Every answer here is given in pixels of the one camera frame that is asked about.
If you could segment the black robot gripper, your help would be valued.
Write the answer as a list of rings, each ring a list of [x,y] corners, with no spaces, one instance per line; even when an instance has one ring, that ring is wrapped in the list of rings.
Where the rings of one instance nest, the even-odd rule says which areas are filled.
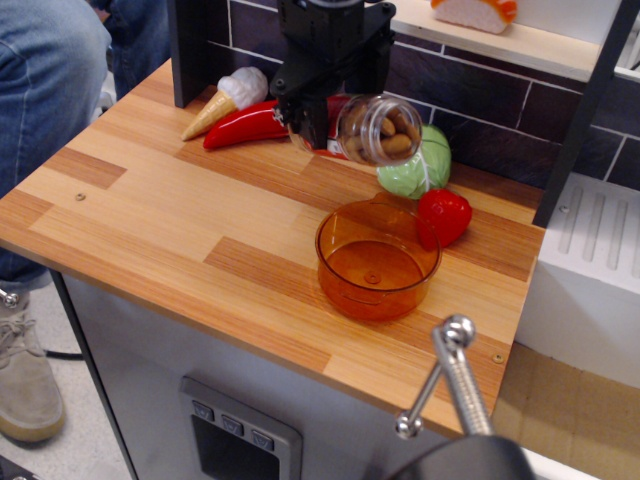
[[[327,97],[380,93],[387,80],[396,6],[388,1],[279,1],[284,63],[271,80],[276,115],[309,149],[328,142]]]

